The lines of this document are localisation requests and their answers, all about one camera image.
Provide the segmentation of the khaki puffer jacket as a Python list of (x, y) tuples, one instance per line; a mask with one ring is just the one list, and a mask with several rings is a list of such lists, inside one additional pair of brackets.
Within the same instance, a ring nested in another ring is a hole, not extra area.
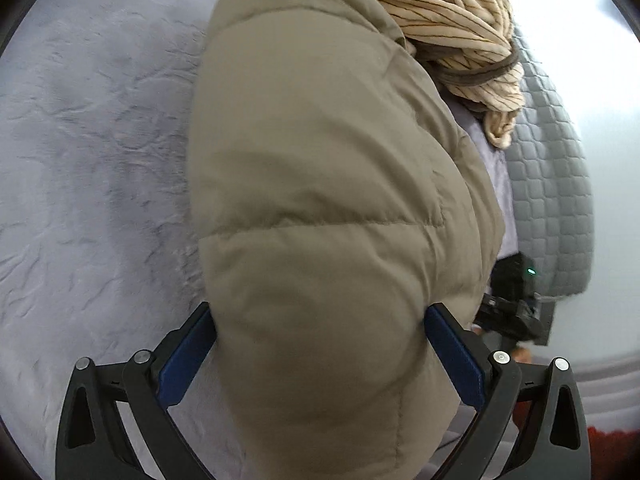
[(412, 479), (503, 237), (480, 154), (375, 0), (219, 0), (188, 142), (216, 359), (262, 479)]

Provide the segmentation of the red fuzzy sleeve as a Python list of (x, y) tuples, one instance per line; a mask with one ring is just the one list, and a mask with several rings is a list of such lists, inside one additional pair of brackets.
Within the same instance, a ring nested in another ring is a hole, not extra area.
[(520, 403), (503, 479), (637, 479), (639, 431), (603, 431), (570, 398)]

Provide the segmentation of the grey quilted headboard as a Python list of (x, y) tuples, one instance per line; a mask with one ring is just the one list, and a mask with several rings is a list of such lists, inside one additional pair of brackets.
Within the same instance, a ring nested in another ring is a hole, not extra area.
[(592, 188), (584, 147), (522, 33), (516, 30), (513, 39), (524, 70), (525, 99), (506, 150), (518, 248), (533, 259), (538, 295), (579, 295), (589, 285), (594, 255)]

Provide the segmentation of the lavender plush bed blanket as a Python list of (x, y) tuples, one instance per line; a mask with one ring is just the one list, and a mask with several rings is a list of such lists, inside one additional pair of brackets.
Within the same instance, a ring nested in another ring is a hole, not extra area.
[(202, 299), (186, 125), (216, 0), (37, 0), (1, 58), (1, 416), (54, 475), (74, 362)]

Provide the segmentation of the beige striped knit garment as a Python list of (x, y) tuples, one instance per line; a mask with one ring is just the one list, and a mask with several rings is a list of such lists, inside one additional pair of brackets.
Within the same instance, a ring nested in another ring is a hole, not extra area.
[(488, 142), (511, 145), (524, 70), (509, 0), (378, 0), (442, 88), (469, 105)]

